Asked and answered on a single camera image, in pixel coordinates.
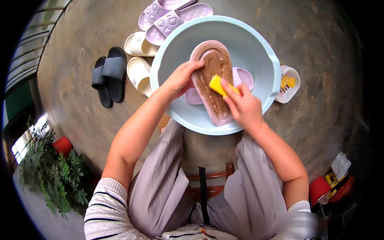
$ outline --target yellow soap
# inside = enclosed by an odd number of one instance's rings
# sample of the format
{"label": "yellow soap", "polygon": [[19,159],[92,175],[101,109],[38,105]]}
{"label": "yellow soap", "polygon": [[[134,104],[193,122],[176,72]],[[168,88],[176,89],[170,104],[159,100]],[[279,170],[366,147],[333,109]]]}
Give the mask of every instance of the yellow soap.
{"label": "yellow soap", "polygon": [[295,78],[293,78],[293,77],[289,77],[289,78],[288,78],[287,85],[288,85],[290,88],[294,88],[294,87],[295,87],[295,82],[296,82],[296,79],[295,79]]}
{"label": "yellow soap", "polygon": [[[209,87],[212,88],[215,92],[220,94],[221,96],[226,96],[224,89],[221,87],[220,84],[221,77],[218,75],[215,75],[212,77],[211,82],[209,83]],[[239,94],[239,90],[237,90],[234,86],[231,84],[228,84],[231,89],[233,89],[237,94]]]}
{"label": "yellow soap", "polygon": [[288,83],[288,79],[289,77],[287,75],[285,75],[282,79],[281,79],[281,83],[280,83],[280,87],[281,88],[285,88],[285,86],[287,85]]}

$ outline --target person's left hand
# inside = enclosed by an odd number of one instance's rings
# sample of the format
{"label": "person's left hand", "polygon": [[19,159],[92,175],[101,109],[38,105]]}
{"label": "person's left hand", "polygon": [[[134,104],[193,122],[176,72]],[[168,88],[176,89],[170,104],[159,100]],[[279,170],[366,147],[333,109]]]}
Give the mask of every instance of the person's left hand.
{"label": "person's left hand", "polygon": [[191,74],[196,69],[202,68],[204,61],[193,61],[181,64],[169,76],[161,87],[166,88],[171,94],[172,100],[181,97],[188,89],[193,88]]}

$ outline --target black drawstring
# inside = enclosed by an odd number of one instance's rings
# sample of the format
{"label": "black drawstring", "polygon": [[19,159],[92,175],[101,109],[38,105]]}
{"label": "black drawstring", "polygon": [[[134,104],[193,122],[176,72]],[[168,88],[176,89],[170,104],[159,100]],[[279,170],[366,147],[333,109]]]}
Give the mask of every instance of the black drawstring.
{"label": "black drawstring", "polygon": [[204,167],[199,167],[199,175],[200,175],[200,190],[201,190],[201,212],[203,213],[204,224],[210,225],[208,211],[207,211],[207,182],[205,179]]}

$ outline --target green plant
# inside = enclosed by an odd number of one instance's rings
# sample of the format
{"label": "green plant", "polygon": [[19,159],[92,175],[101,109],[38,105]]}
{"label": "green plant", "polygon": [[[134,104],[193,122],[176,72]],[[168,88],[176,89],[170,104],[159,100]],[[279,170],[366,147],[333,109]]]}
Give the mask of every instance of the green plant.
{"label": "green plant", "polygon": [[91,176],[82,155],[77,155],[74,149],[68,158],[57,154],[52,146],[56,133],[52,129],[44,133],[47,124],[41,128],[27,124],[30,141],[19,165],[20,179],[25,185],[40,188],[53,214],[58,210],[66,218],[65,213],[73,209],[84,216],[94,190]]}

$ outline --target hand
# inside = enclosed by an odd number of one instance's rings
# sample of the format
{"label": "hand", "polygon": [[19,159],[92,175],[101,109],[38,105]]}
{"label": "hand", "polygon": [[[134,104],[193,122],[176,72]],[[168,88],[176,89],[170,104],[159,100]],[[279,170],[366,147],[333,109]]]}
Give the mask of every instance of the hand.
{"label": "hand", "polygon": [[221,86],[227,93],[223,100],[231,109],[233,119],[237,121],[247,132],[255,132],[263,127],[262,103],[254,97],[248,87],[242,83],[236,88],[240,91],[237,94],[227,82],[222,79]]}
{"label": "hand", "polygon": [[191,80],[192,72],[203,66],[204,61],[188,61],[181,64],[163,83],[162,87],[171,93],[172,100],[181,97],[188,89],[194,87]]}

